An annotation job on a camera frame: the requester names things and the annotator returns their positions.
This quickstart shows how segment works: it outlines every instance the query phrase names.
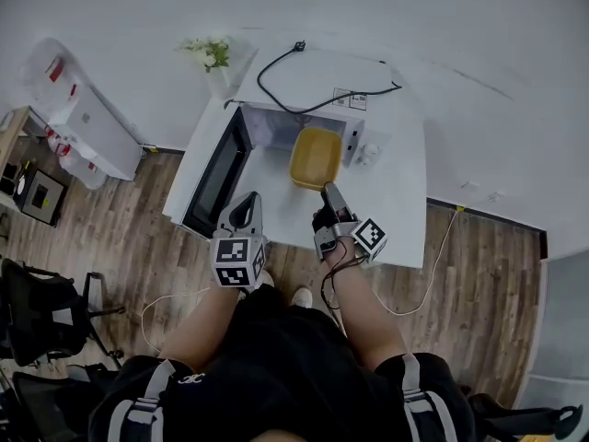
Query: chair backrest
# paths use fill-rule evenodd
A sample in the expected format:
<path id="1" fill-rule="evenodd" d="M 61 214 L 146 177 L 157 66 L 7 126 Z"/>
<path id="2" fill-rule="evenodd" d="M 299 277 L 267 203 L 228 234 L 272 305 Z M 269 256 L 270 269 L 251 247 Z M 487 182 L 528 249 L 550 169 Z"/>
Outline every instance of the chair backrest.
<path id="1" fill-rule="evenodd" d="M 72 323 L 56 322 L 54 313 L 70 309 Z M 6 328 L 13 358 L 20 366 L 50 351 L 74 355 L 86 342 L 86 312 L 72 283 L 61 276 L 42 280 L 16 262 L 2 260 L 0 324 Z"/>
<path id="2" fill-rule="evenodd" d="M 88 417 L 103 397 L 92 383 L 70 378 L 48 379 L 15 372 L 13 383 L 18 401 L 44 441 L 83 439 Z"/>

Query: white cable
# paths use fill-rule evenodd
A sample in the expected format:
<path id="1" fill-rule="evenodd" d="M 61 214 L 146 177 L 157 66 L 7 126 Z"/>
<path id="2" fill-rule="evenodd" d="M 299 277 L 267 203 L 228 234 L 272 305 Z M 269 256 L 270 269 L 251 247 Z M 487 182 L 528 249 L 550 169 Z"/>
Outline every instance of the white cable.
<path id="1" fill-rule="evenodd" d="M 194 291 L 192 293 L 178 293 L 176 295 L 163 295 L 162 297 L 159 297 L 158 299 L 156 299 L 155 301 L 153 301 L 152 303 L 149 303 L 143 310 L 143 312 L 141 313 L 141 333 L 144 335 L 144 339 L 147 342 L 147 345 L 149 345 L 152 349 L 154 349 L 156 352 L 161 352 L 157 347 L 155 347 L 152 343 L 150 343 L 147 340 L 147 336 L 145 335 L 145 328 L 144 328 L 144 314 L 145 312 L 150 309 L 155 303 L 157 303 L 160 299 L 164 299 L 164 298 L 173 298 L 173 297 L 191 297 L 193 295 L 199 295 L 200 293 L 207 291 L 209 288 L 204 288 L 203 290 L 199 290 L 199 291 Z"/>
<path id="2" fill-rule="evenodd" d="M 377 295 L 375 292 L 376 298 L 378 298 L 378 301 L 380 301 L 380 304 L 383 305 L 383 307 L 385 307 L 385 309 L 389 313 L 391 313 L 395 316 L 408 316 L 410 314 L 416 313 L 417 311 L 419 311 L 423 307 L 423 303 L 425 303 L 425 299 L 429 295 L 430 289 L 432 288 L 433 278 L 435 277 L 435 267 L 437 266 L 438 261 L 440 260 L 440 257 L 442 257 L 442 250 L 444 250 L 445 240 L 448 238 L 448 234 L 450 234 L 450 229 L 452 228 L 452 224 L 454 223 L 454 220 L 456 219 L 457 215 L 458 215 L 458 210 L 456 210 L 454 212 L 454 214 L 452 215 L 452 219 L 450 220 L 450 224 L 448 225 L 448 229 L 446 230 L 446 232 L 444 234 L 444 238 L 442 239 L 442 245 L 440 246 L 440 251 L 438 252 L 438 256 L 435 258 L 435 262 L 433 263 L 432 276 L 430 277 L 430 283 L 427 285 L 427 288 L 425 290 L 425 295 L 423 295 L 422 302 L 420 303 L 420 305 L 416 309 L 412 309 L 411 311 L 406 311 L 404 313 L 397 313 L 397 312 L 393 311 L 392 309 L 390 309 L 385 303 L 383 303 L 383 300 L 380 299 L 380 296 Z"/>

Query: white vase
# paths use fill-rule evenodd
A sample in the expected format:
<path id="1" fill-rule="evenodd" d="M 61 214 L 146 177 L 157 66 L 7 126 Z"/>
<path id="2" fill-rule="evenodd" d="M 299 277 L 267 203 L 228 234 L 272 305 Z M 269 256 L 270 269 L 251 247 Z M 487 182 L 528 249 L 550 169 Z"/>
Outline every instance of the white vase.
<path id="1" fill-rule="evenodd" d="M 229 83 L 223 73 L 223 67 L 211 67 L 209 72 L 206 70 L 203 72 L 211 95 L 217 99 L 226 99 L 229 93 Z"/>

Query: yellow plastic container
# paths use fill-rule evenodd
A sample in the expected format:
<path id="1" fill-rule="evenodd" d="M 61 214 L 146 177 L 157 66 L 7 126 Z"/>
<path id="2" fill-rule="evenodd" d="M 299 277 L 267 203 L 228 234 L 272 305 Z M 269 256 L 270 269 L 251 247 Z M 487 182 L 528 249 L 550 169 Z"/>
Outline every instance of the yellow plastic container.
<path id="1" fill-rule="evenodd" d="M 305 128 L 294 143 L 290 174 L 297 187 L 320 191 L 335 181 L 341 161 L 341 138 L 322 128 Z"/>

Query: person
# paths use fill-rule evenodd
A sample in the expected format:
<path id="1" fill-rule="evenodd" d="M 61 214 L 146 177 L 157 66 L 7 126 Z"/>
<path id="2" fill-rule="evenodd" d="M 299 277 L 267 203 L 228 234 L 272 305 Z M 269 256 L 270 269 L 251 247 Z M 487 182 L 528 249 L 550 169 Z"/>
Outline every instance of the person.
<path id="1" fill-rule="evenodd" d="M 323 273 L 351 260 L 352 250 L 351 239 L 338 243 Z M 239 289 L 212 286 L 166 337 L 158 358 L 124 364 L 116 389 L 91 417 L 90 440 L 107 440 L 115 404 L 144 396 L 166 359 L 176 373 L 161 396 L 165 441 L 412 440 L 402 390 L 408 349 L 396 318 L 359 266 L 335 273 L 333 287 L 345 335 L 311 308 L 307 288 L 285 306 L 271 284 L 239 302 Z M 472 413 L 448 365 L 431 354 L 415 357 L 421 389 L 445 402 L 456 439 L 471 440 Z M 426 434 L 419 428 L 421 440 L 445 440 L 435 421 Z"/>

